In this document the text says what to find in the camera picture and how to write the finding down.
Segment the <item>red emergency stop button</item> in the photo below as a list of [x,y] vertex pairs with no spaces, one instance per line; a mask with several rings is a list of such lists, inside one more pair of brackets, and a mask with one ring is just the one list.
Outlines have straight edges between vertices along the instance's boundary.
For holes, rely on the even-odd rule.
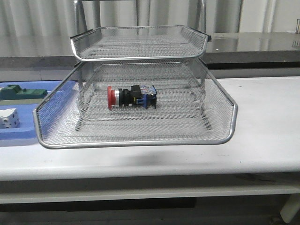
[[141,106],[145,109],[157,107],[157,90],[153,85],[133,85],[128,89],[112,89],[107,87],[107,106],[113,107]]

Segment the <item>silver mesh top tray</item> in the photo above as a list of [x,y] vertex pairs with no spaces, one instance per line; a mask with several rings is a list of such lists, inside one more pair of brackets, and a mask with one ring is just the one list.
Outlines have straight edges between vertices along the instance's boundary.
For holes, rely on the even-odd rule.
[[71,37],[80,61],[195,58],[209,35],[184,25],[99,27]]

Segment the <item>blue plastic tray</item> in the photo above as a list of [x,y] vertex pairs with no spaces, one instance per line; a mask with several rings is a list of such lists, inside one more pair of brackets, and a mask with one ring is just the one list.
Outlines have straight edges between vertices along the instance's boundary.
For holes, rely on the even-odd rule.
[[[2,82],[0,89],[8,85],[19,85],[22,89],[46,89],[50,94],[59,84],[60,81]],[[39,111],[41,125],[52,127],[58,123],[61,116],[60,110],[65,108],[74,85],[75,81],[67,81],[45,102]],[[17,128],[0,129],[0,139],[12,140],[36,137],[32,112],[43,99],[0,100],[0,109],[16,108],[20,120]]]

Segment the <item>green terminal block component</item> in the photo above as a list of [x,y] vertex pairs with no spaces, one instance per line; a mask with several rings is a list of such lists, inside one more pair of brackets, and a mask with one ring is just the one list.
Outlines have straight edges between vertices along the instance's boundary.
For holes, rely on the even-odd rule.
[[19,85],[8,85],[0,90],[1,100],[43,99],[46,89],[22,89]]

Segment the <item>white circuit breaker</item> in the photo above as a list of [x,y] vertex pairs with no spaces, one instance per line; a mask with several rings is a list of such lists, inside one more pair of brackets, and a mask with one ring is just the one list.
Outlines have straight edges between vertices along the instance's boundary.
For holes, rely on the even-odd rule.
[[0,110],[0,128],[17,128],[20,124],[16,108]]

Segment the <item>grey stone back counter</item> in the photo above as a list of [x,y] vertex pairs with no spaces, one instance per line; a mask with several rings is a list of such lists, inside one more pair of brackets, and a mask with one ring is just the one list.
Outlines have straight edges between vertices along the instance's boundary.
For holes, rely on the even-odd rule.
[[[300,36],[288,32],[214,33],[202,61],[210,69],[298,68]],[[72,67],[76,63],[68,36],[4,36],[1,68]]]

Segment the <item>white table leg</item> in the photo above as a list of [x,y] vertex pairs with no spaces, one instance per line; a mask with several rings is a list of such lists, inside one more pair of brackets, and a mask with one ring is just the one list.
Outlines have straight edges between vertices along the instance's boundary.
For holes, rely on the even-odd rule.
[[291,194],[280,211],[280,216],[285,223],[290,223],[300,210],[300,194]]

